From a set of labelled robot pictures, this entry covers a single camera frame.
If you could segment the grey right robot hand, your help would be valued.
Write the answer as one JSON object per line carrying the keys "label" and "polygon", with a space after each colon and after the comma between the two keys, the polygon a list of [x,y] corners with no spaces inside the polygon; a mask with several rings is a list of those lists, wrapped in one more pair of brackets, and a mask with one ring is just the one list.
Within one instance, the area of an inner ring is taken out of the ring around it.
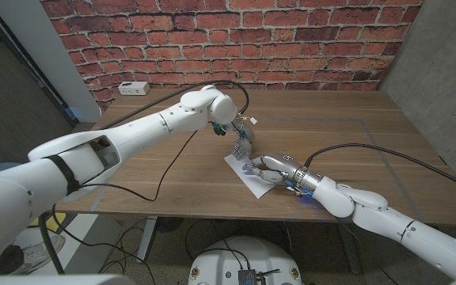
{"label": "grey right robot hand", "polygon": [[303,181],[310,175],[306,167],[291,156],[281,153],[261,155],[244,165],[242,169],[267,182],[278,183],[288,180],[295,181],[300,186],[303,186]]}

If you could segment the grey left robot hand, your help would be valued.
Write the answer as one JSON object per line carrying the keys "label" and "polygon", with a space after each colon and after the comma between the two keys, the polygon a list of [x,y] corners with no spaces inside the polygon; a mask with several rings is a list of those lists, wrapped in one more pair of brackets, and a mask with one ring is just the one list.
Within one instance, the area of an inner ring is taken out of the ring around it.
{"label": "grey left robot hand", "polygon": [[238,138],[234,144],[232,155],[237,161],[249,158],[253,151],[253,141],[255,135],[253,130],[247,125],[240,125],[235,128]]}

